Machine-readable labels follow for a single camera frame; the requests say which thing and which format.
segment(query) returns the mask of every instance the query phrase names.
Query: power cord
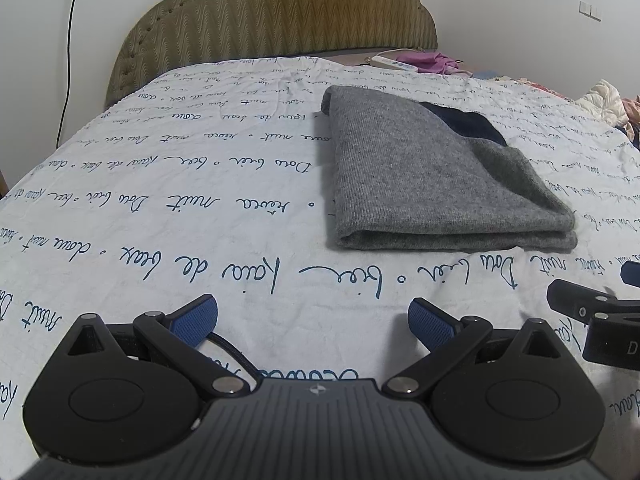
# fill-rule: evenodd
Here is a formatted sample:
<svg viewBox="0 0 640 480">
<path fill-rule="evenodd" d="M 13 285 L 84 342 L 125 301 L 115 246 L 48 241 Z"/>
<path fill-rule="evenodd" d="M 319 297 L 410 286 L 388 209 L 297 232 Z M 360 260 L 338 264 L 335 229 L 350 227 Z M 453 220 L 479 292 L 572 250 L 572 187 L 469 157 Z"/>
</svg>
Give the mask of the power cord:
<svg viewBox="0 0 640 480">
<path fill-rule="evenodd" d="M 71 10 L 69 11 L 69 28 L 66 34 L 66 98 L 65 106 L 62 108 L 58 136 L 56 137 L 56 149 L 60 147 L 60 136 L 62 135 L 62 124 L 65 122 L 66 106 L 69 104 L 69 91 L 71 90 L 71 21 L 74 17 L 74 7 L 76 0 L 71 0 Z"/>
<path fill-rule="evenodd" d="M 262 382 L 264 376 L 260 373 L 260 370 L 258 370 L 258 368 L 256 368 L 254 364 L 249 361 L 249 359 L 244 357 L 244 355 L 242 355 L 242 352 L 239 351 L 235 346 L 233 346 L 229 341 L 227 341 L 221 335 L 215 334 L 213 332 L 209 332 L 209 335 L 207 335 L 207 339 L 213 344 L 222 348 L 233 359 L 235 359 L 236 363 L 244 368 L 244 371 L 246 371 L 255 382 L 257 382 L 258 384 Z"/>
</svg>

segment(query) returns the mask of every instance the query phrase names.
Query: logo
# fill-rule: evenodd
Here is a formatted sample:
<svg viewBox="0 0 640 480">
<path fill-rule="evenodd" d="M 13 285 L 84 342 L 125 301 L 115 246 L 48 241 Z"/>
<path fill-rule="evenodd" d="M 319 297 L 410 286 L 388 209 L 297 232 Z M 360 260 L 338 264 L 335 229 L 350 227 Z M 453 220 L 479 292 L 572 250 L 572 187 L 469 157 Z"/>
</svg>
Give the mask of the logo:
<svg viewBox="0 0 640 480">
<path fill-rule="evenodd" d="M 316 386 L 312 386 L 311 388 L 309 388 L 309 391 L 316 397 L 319 397 L 325 393 L 326 388 L 322 386 L 322 384 L 316 384 Z"/>
</svg>

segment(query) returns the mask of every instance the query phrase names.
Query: bedsheet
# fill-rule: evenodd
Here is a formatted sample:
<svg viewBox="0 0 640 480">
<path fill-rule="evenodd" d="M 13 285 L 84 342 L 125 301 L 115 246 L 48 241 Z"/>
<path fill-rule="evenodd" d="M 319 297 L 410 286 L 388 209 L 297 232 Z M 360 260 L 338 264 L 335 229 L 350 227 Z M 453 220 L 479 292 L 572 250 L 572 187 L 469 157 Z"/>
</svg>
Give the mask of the bedsheet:
<svg viewBox="0 0 640 480">
<path fill-rule="evenodd" d="M 332 84 L 484 114 L 577 217 L 571 254 L 340 250 L 332 140 L 319 109 Z M 425 355 L 410 300 L 497 328 L 543 317 L 602 394 L 594 460 L 640 469 L 636 372 L 585 362 L 583 325 L 546 304 L 555 278 L 620 298 L 640 261 L 640 154 L 618 130 L 518 82 L 264 59 L 174 70 L 94 119 L 0 201 L 0 476 L 36 455 L 21 405 L 79 314 L 131 322 L 204 293 L 216 331 L 271 377 L 381 381 Z M 238 374 L 229 357 L 202 351 Z"/>
</svg>

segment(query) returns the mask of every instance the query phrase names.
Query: gray sweater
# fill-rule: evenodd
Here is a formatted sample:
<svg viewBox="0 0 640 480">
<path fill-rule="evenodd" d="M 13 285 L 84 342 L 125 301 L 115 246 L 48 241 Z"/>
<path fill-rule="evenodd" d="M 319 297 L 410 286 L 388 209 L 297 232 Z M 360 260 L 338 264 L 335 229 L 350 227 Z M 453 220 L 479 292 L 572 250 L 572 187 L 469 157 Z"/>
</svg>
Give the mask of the gray sweater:
<svg viewBox="0 0 640 480">
<path fill-rule="evenodd" d="M 352 249 L 570 251 L 572 211 L 516 148 L 459 136 L 419 103 L 329 88 L 335 231 Z"/>
</svg>

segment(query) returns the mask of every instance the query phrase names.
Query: bed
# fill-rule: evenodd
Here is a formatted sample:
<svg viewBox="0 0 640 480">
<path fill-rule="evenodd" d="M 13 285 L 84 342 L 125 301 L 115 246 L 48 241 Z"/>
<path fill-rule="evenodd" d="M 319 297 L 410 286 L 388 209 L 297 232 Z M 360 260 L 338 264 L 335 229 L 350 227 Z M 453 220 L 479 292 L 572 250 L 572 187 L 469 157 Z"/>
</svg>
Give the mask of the bed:
<svg viewBox="0 0 640 480">
<path fill-rule="evenodd" d="M 500 328 L 542 317 L 607 406 L 594 461 L 631 478 L 638 374 L 585 362 L 585 327 L 545 295 L 562 278 L 637 296 L 620 267 L 640 261 L 640 156 L 619 131 L 519 82 L 310 55 L 436 46 L 419 0 L 165 0 L 143 16 L 118 54 L 108 109 L 0 202 L 0 476 L 36 459 L 20 406 L 79 314 L 130 322 L 211 293 L 216 332 L 269 377 L 388 378 L 426 353 L 406 323 L 415 296 Z M 319 112 L 330 85 L 485 115 L 572 206 L 578 247 L 339 249 L 332 140 Z M 216 347 L 202 351 L 243 375 Z"/>
</svg>

